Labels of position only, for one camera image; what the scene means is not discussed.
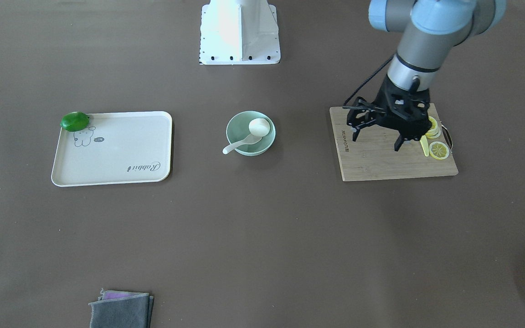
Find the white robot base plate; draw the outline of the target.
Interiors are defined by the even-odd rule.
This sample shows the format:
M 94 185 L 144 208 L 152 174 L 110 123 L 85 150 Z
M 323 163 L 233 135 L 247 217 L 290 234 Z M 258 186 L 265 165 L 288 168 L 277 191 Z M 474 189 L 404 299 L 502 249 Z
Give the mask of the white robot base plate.
M 211 0 L 200 31 L 201 65 L 280 63 L 277 9 L 266 0 Z

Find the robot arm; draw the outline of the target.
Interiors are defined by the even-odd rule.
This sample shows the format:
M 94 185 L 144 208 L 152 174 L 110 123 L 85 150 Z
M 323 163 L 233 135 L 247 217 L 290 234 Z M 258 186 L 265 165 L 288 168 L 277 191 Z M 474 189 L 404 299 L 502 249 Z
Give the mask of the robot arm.
M 431 128 L 429 89 L 450 50 L 480 35 L 502 19 L 505 0 L 373 0 L 369 21 L 373 28 L 402 32 L 376 98 L 357 97 L 348 109 L 347 125 L 356 141 L 361 129 L 373 125 L 394 129 L 398 151 L 420 140 Z

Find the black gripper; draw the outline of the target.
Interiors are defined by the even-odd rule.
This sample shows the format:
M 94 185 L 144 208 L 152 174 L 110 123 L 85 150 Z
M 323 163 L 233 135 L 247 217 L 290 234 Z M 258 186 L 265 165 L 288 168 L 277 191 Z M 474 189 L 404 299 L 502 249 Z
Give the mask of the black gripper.
M 420 77 L 415 76 L 410 79 L 409 88 L 404 90 L 386 77 L 374 101 L 368 102 L 359 96 L 349 106 L 352 97 L 348 97 L 342 108 L 348 110 L 346 124 L 351 127 L 352 141 L 357 141 L 361 129 L 373 125 L 399 132 L 394 143 L 395 152 L 406 141 L 419 141 L 431 129 L 428 119 L 431 98 L 429 90 L 418 90 L 420 84 Z

